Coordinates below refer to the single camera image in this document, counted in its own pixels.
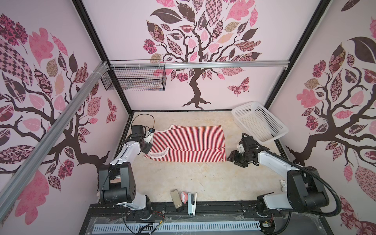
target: pink wall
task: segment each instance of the pink wall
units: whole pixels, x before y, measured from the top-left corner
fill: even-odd
[[[1,13],[2,189],[100,59],[69,0],[7,1]],[[113,158],[126,120],[117,93],[97,83],[0,233],[77,234],[89,204],[97,201],[97,169]]]
[[[333,233],[375,234],[376,2],[349,3],[333,2],[270,110],[290,130],[290,159],[341,196],[341,214],[326,218]]]

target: wire mesh basket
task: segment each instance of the wire mesh basket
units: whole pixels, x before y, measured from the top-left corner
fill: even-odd
[[[106,90],[165,90],[166,70],[163,60],[122,61],[126,63],[111,65],[110,69],[103,74],[101,80]]]

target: red and white striped fabric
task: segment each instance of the red and white striped fabric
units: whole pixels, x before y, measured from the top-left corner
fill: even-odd
[[[224,162],[222,127],[171,125],[167,130],[156,130],[145,157],[168,162]]]

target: white laundry basket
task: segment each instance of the white laundry basket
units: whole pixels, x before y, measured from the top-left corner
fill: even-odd
[[[231,111],[234,122],[260,144],[278,139],[288,128],[258,102],[250,102]]]

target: black cable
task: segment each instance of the black cable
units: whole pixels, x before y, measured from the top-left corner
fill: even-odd
[[[330,191],[330,193],[333,195],[334,200],[335,200],[335,204],[336,204],[335,210],[332,211],[332,212],[308,211],[308,213],[311,213],[311,214],[314,214],[314,215],[332,217],[332,216],[338,215],[341,212],[341,210],[342,210],[341,199],[338,196],[338,194],[334,191],[334,189],[325,180],[323,180],[322,178],[320,178],[318,175],[314,174],[313,172],[311,172],[307,168],[302,167],[300,165],[297,165],[297,164],[295,164],[293,162],[290,162],[289,160],[287,160],[287,159],[285,159],[285,158],[283,158],[283,157],[281,157],[281,156],[279,156],[279,155],[277,155],[275,153],[272,153],[271,151],[267,150],[264,146],[262,146],[261,144],[259,144],[252,136],[249,136],[246,133],[242,133],[242,137],[244,137],[244,136],[251,137],[253,139],[253,141],[258,146],[260,146],[264,151],[266,151],[267,153],[271,154],[272,156],[275,156],[276,158],[281,159],[282,161],[290,164],[293,167],[298,168],[299,170],[302,170],[306,174],[308,174],[308,175],[312,176],[313,178],[317,179],[318,181],[320,181],[320,183],[322,183]]]
[[[277,232],[272,232],[272,233],[267,233],[265,231],[261,231],[261,232],[263,234],[265,234],[265,235],[277,235],[277,234],[280,234],[280,233],[282,233],[287,228],[288,223],[290,222],[290,219],[291,219],[291,212],[288,213],[288,217],[287,217],[287,221],[286,221],[285,225],[281,229],[279,229]]]

